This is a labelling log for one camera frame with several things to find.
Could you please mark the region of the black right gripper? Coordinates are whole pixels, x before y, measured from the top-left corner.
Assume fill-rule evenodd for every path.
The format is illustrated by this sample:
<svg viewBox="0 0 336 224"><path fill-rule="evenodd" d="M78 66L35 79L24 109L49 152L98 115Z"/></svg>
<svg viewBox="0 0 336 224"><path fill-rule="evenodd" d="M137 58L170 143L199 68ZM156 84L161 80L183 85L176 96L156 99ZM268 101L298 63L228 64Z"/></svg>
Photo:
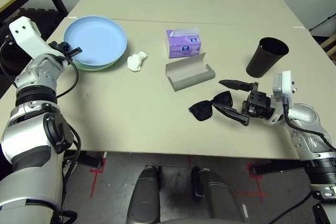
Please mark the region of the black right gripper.
<svg viewBox="0 0 336 224"><path fill-rule="evenodd" d="M266 93L258 91L258 82L247 83L238 80L220 80L219 83L229 89L243 90L249 92L249 95L242 105L242 114L236 109L224 104L213 103L213 106L226 117L241 123L244 126L249 125L249 117L269 119L272 116L272 107L270 106L270 97Z"/></svg>

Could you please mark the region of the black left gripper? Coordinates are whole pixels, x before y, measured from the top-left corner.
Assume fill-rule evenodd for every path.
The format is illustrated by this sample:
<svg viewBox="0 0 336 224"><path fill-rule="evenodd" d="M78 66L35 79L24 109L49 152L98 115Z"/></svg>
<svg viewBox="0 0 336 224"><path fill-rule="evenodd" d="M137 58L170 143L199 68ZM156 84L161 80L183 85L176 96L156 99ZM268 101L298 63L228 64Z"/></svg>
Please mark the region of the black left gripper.
<svg viewBox="0 0 336 224"><path fill-rule="evenodd" d="M61 52L65 57L74 57L75 55L82 52L80 47L77 47L70 51L70 45L67 42L57 43L56 41L52 41L48 44L52 49Z"/></svg>

